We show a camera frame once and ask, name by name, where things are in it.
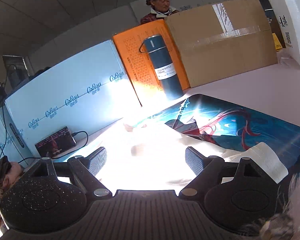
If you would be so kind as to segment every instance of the sword illustration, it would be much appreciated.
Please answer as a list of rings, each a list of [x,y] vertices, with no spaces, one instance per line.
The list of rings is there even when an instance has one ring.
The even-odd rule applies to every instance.
[[[179,108],[179,113],[178,113],[178,116],[177,116],[177,119],[174,121],[174,124],[172,126],[173,129],[176,128],[177,126],[177,123],[178,123],[178,120],[180,120],[184,110],[188,107],[189,105],[189,98],[187,98],[185,101],[183,101],[183,103],[181,104],[180,108]]]

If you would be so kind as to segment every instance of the bottle label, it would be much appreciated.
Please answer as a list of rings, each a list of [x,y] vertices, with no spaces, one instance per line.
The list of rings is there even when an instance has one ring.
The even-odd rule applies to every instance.
[[[173,63],[161,68],[156,68],[155,72],[159,80],[172,77],[176,74],[176,70],[174,69]]]

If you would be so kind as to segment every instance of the yellow package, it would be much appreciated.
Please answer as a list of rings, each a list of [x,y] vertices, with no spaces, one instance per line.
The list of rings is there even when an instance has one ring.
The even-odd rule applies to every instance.
[[[273,40],[274,40],[274,44],[275,44],[275,50],[279,51],[280,49],[282,49],[281,43],[277,37],[277,35],[275,35],[275,33],[272,33],[273,36]]]

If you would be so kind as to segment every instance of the qr code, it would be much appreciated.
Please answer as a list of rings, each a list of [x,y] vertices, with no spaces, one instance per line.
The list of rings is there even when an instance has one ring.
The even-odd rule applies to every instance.
[[[288,44],[291,44],[289,32],[286,32],[286,38],[287,38]]]

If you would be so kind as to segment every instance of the plaid jacket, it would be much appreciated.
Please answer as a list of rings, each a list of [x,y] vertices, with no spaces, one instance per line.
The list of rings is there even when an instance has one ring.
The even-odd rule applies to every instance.
[[[177,12],[179,12],[179,11],[174,10],[171,14],[174,14],[174,13],[177,13]],[[140,20],[140,24],[153,22],[153,21],[156,21],[156,20],[159,20],[159,19],[163,19],[163,18],[162,17],[157,18],[157,14],[149,13]]]

